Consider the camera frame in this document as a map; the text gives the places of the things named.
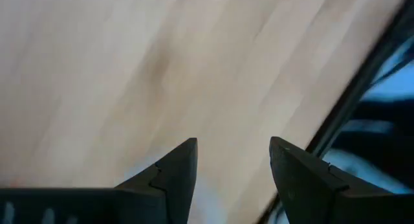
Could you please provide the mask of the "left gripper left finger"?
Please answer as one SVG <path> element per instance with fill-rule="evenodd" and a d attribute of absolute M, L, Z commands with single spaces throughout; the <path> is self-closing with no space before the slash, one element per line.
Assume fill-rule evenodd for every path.
<path fill-rule="evenodd" d="M 197 178 L 197 139 L 189 138 L 116 186 L 118 223 L 187 223 Z"/>

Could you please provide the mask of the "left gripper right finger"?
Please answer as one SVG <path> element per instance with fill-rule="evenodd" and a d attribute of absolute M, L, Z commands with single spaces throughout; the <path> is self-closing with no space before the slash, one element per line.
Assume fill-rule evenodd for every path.
<path fill-rule="evenodd" d="M 272 137 L 270 166 L 290 223 L 389 223 L 389 192 Z"/>

